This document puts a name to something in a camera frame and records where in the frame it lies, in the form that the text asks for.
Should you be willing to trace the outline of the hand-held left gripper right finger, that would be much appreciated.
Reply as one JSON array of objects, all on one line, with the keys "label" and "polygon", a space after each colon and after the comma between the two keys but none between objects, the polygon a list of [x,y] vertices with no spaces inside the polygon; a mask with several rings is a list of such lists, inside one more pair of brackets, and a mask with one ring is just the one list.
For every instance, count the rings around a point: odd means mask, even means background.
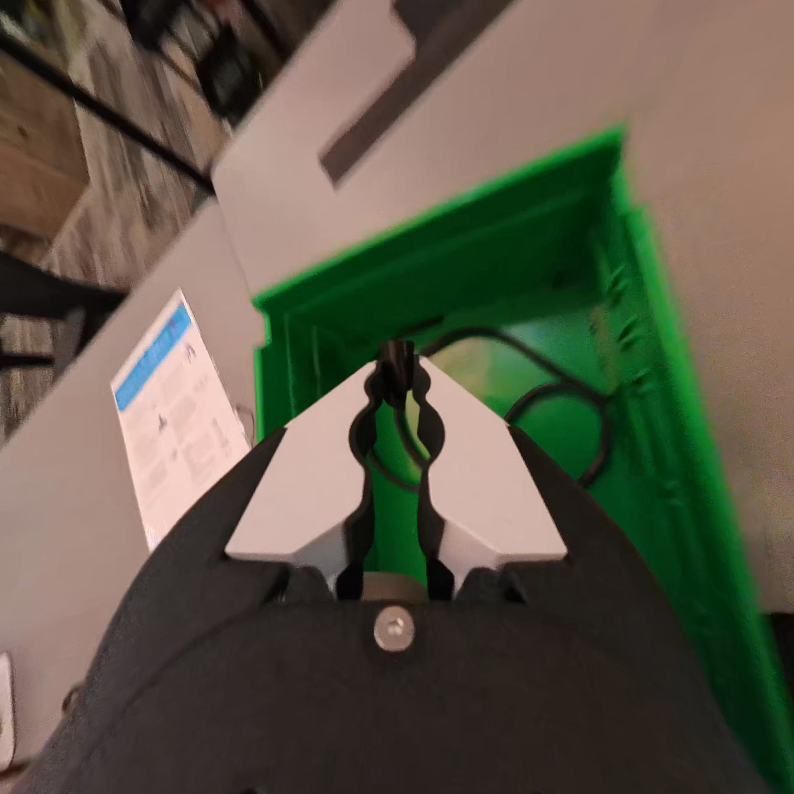
[{"label": "hand-held left gripper right finger", "polygon": [[514,428],[424,356],[414,358],[412,396],[429,454],[417,523],[430,599],[451,600],[474,569],[563,560]]}]

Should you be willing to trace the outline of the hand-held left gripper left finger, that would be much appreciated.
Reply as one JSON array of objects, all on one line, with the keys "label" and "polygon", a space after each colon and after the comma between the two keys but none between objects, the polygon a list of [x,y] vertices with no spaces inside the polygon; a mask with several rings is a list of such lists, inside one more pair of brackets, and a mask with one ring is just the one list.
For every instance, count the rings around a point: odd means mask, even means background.
[{"label": "hand-held left gripper left finger", "polygon": [[372,473],[382,364],[368,362],[283,427],[225,554],[320,571],[360,600],[374,538]]}]

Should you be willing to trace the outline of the green plastic bin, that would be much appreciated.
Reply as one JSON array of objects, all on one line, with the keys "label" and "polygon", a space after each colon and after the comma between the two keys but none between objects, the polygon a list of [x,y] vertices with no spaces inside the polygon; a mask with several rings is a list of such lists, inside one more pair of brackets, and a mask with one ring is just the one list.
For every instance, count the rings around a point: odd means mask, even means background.
[{"label": "green plastic bin", "polygon": [[728,725],[792,792],[792,711],[625,132],[585,138],[266,287],[259,439],[412,340],[587,490],[657,576]]}]

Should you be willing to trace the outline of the white leaflet with blue header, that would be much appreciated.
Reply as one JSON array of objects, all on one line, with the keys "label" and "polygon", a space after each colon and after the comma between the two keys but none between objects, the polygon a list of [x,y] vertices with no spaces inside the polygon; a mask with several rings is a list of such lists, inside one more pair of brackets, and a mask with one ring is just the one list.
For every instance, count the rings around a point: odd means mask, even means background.
[{"label": "white leaflet with blue header", "polygon": [[144,332],[110,390],[153,552],[251,448],[181,290]]}]

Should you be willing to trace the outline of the black office chair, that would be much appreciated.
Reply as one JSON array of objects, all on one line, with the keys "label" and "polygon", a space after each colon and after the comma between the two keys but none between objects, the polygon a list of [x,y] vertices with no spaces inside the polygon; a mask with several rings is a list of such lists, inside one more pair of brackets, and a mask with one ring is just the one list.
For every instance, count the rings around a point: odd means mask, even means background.
[{"label": "black office chair", "polygon": [[64,279],[1,253],[1,312],[62,325],[53,353],[1,352],[1,370],[51,368],[62,375],[129,292]]}]

